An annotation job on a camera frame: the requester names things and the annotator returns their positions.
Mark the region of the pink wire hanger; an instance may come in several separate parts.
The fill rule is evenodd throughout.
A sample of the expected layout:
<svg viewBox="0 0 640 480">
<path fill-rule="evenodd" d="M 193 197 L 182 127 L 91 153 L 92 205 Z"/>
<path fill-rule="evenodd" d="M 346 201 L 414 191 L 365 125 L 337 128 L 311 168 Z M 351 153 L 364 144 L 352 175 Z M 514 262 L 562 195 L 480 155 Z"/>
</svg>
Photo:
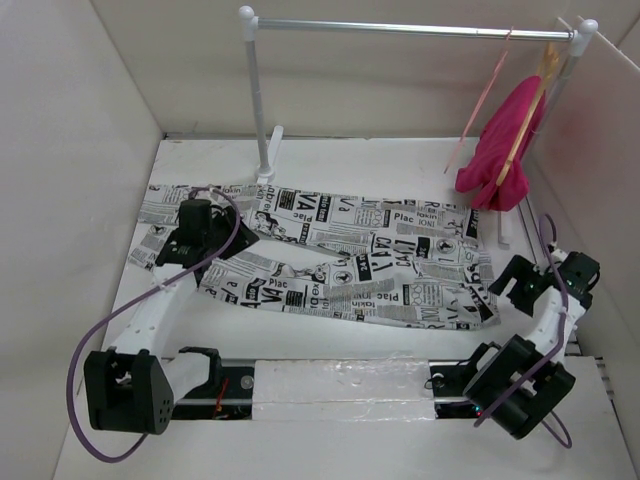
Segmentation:
<svg viewBox="0 0 640 480">
<path fill-rule="evenodd" d="M 458 156 L 458 154 L 460 153 L 460 151 L 462 150 L 462 148 L 465 145 L 466 142 L 466 138 L 469 134 L 469 131 L 471 130 L 471 127 L 474 125 L 475 120 L 482 108 L 482 106 L 484 105 L 491 89 L 493 88 L 493 85 L 497 79 L 497 77 L 499 76 L 500 71 L 503 68 L 503 65 L 505 63 L 505 60 L 509 54 L 509 42 L 510 39 L 513 35 L 514 32 L 514 28 L 511 27 L 507 33 L 507 35 L 505 36 L 505 40 L 504 40 L 504 44 L 503 44 L 503 48 L 500 52 L 500 56 L 497 59 L 496 64 L 494 65 L 494 68 L 492 70 L 491 76 L 489 77 L 488 81 L 486 82 L 481 94 L 478 97 L 478 100 L 476 101 L 476 104 L 467 120 L 467 123 L 459 137 L 459 140 L 451 154 L 451 156 L 449 157 L 449 160 L 446 163 L 446 166 L 444 168 L 443 173 L 447 174 L 449 169 L 451 168 L 451 166 L 455 163 L 456 158 Z"/>
</svg>

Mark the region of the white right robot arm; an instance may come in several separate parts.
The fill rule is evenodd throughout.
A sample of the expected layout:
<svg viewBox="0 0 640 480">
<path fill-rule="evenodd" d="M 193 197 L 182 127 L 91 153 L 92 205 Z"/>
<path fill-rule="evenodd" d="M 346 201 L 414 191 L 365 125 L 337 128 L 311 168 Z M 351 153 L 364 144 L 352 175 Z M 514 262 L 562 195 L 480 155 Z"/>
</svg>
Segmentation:
<svg viewBox="0 0 640 480">
<path fill-rule="evenodd" d="M 516 440 L 525 438 L 554 412 L 575 377 L 564 366 L 569 337 L 592 305 L 600 265 L 588 255 L 559 250 L 544 268 L 514 256 L 489 287 L 505 294 L 532 329 L 514 335 L 489 360 L 481 344 L 462 369 L 462 395 Z"/>
</svg>

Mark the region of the newspaper print trousers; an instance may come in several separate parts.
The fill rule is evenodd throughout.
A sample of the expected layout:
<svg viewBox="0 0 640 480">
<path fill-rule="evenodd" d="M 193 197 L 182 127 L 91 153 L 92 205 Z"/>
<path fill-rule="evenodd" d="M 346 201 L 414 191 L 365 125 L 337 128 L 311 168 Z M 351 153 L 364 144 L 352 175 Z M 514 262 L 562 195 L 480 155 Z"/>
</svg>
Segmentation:
<svg viewBox="0 0 640 480">
<path fill-rule="evenodd" d="M 151 269 L 189 198 L 235 204 L 257 242 L 215 261 L 201 289 L 238 306 L 434 330 L 478 330 L 499 320 L 491 258 L 477 211 L 414 199 L 338 195 L 274 185 L 153 184 L 130 253 Z"/>
</svg>

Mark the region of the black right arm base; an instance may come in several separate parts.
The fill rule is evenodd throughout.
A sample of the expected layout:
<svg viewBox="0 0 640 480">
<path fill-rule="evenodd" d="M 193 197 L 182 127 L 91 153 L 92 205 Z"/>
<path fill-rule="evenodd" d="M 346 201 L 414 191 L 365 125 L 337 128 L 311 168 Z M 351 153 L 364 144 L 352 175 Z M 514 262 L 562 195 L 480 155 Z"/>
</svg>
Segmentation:
<svg viewBox="0 0 640 480">
<path fill-rule="evenodd" d="M 482 413 L 463 395 L 477 368 L 467 361 L 432 362 L 424 388 L 432 394 L 437 420 L 477 419 Z"/>
</svg>

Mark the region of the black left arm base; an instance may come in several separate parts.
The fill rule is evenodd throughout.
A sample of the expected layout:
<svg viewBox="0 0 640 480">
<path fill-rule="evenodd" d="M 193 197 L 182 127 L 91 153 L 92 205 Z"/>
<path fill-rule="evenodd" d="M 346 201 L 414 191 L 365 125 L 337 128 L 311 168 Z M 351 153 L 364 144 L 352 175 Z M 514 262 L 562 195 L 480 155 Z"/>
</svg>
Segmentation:
<svg viewBox="0 0 640 480">
<path fill-rule="evenodd" d="M 172 419 L 250 420 L 252 418 L 255 363 L 223 361 L 221 379 L 215 387 L 201 386 L 189 392 L 173 409 Z"/>
</svg>

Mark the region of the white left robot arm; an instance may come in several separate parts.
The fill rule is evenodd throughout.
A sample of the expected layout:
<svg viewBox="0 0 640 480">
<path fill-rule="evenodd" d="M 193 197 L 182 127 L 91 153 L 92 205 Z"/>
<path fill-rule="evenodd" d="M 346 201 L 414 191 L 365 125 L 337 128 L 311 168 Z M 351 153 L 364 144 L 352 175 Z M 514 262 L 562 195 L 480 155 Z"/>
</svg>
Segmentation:
<svg viewBox="0 0 640 480">
<path fill-rule="evenodd" d="M 175 405 L 190 393 L 219 393 L 226 385 L 212 347 L 187 346 L 162 358 L 184 304 L 198 291 L 217 259 L 226 260 L 258 240 L 240 213 L 206 199 L 183 201 L 153 267 L 149 292 L 133 305 L 123 332 L 83 366 L 88 415 L 95 430 L 159 435 Z"/>
</svg>

